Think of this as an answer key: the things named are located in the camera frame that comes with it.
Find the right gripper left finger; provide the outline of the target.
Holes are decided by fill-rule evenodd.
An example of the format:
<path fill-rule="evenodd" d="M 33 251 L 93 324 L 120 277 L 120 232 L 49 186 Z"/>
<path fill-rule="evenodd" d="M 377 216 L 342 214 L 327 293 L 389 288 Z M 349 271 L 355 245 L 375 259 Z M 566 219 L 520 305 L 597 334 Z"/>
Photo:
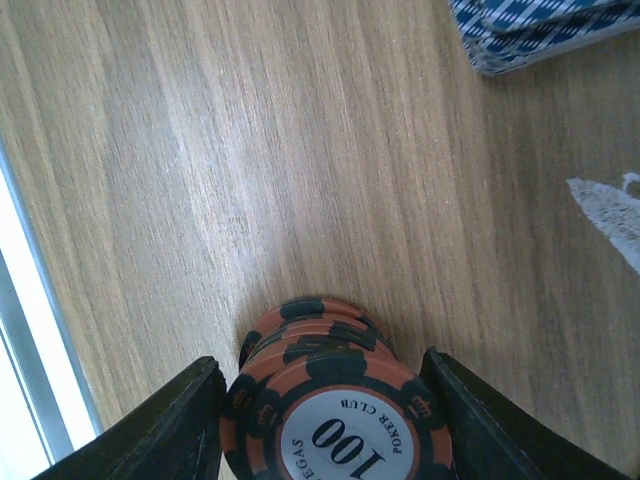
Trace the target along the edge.
<path fill-rule="evenodd" d="M 216 479 L 225 379 L 195 360 L 125 418 L 39 479 Z"/>

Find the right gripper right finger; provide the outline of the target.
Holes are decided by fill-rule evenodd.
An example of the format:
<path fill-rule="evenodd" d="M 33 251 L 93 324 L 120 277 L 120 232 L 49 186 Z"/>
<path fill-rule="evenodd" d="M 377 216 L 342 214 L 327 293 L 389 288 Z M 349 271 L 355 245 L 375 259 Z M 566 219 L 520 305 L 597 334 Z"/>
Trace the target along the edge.
<path fill-rule="evenodd" d="M 453 445 L 454 479 L 625 479 L 527 414 L 449 354 L 430 348 L 420 377 Z"/>

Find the red black chip stack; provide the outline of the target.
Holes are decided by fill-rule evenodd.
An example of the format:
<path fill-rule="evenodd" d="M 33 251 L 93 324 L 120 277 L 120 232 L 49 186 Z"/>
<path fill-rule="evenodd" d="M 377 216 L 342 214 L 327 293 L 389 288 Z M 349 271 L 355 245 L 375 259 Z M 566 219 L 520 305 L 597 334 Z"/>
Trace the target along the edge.
<path fill-rule="evenodd" d="M 296 299 L 246 335 L 222 404 L 221 446 L 239 479 L 452 479 L 433 392 L 362 310 Z"/>

